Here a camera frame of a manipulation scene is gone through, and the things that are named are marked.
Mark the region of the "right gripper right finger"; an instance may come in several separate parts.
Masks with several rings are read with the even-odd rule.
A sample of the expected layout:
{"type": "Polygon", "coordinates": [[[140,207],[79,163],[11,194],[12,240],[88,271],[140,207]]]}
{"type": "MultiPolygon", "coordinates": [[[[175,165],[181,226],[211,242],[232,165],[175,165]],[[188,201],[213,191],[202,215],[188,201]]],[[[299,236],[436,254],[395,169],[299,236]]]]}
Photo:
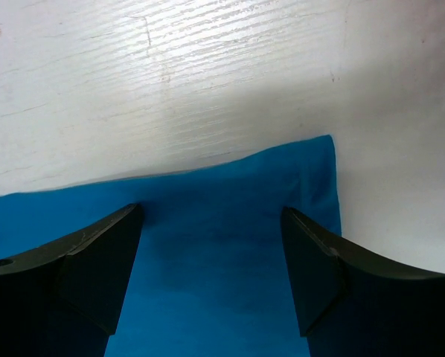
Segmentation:
{"type": "Polygon", "coordinates": [[[281,235],[312,356],[445,356],[445,274],[369,251],[293,208],[281,235]]]}

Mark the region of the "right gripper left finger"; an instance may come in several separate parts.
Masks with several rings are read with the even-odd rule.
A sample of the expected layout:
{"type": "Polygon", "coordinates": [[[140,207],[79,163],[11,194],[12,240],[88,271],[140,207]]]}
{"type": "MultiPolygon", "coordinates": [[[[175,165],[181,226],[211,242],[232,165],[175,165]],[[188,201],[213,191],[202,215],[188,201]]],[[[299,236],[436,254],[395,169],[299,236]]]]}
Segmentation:
{"type": "Polygon", "coordinates": [[[103,356],[121,316],[144,223],[127,205],[0,259],[0,356],[103,356]]]}

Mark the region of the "blue polo t-shirt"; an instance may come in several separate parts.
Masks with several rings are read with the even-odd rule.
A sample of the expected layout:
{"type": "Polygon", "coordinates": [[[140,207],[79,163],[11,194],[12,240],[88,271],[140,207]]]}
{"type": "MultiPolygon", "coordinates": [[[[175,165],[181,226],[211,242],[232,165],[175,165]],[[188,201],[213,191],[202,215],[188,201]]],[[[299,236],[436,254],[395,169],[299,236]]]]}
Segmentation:
{"type": "Polygon", "coordinates": [[[341,230],[333,139],[168,176],[0,197],[0,258],[130,203],[143,233],[108,356],[307,356],[281,241],[296,208],[341,230]]]}

